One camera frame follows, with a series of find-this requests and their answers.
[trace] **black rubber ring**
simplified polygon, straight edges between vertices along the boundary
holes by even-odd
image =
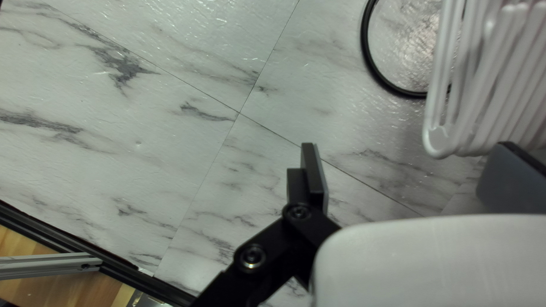
[[[360,28],[360,45],[362,47],[362,53],[364,55],[364,62],[368,66],[373,78],[387,91],[404,98],[426,98],[427,92],[414,92],[409,91],[399,86],[394,85],[379,71],[375,62],[373,61],[370,45],[368,44],[368,28],[370,26],[370,19],[377,2],[379,0],[369,0],[366,8],[364,9],[364,16],[362,17],[362,26]]]

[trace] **wooden floor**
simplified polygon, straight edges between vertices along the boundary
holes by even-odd
[[[0,257],[57,253],[0,226]],[[19,307],[126,307],[135,291],[94,272],[0,281],[0,298]]]

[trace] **black screw head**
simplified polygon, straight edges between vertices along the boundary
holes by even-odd
[[[290,214],[290,216],[294,219],[302,220],[308,217],[310,212],[309,209],[305,206],[294,206],[288,209],[288,214]]]
[[[265,262],[265,251],[258,246],[250,246],[241,253],[241,263],[246,268],[256,269]]]

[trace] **marble-pattern floor tile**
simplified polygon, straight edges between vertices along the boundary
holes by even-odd
[[[297,145],[239,116],[155,276],[193,294],[202,291],[240,244],[279,218],[286,169],[299,167],[299,159]],[[329,216],[340,226],[420,216],[335,167],[323,167]],[[291,281],[269,304],[305,306],[308,299]]]
[[[240,110],[298,0],[45,0]]]
[[[326,161],[437,215],[476,159],[429,157],[424,101],[395,97],[374,82],[360,50],[365,4],[300,0],[241,113],[296,144],[318,143]]]
[[[482,157],[467,175],[465,181],[442,210],[442,215],[480,214],[487,213],[487,208],[476,196],[479,178],[487,163],[487,157]]]
[[[154,271],[237,112],[42,2],[0,42],[0,198]]]

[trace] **dark gray plastic part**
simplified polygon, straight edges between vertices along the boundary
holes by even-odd
[[[546,214],[546,167],[513,143],[495,145],[476,195],[490,213]]]

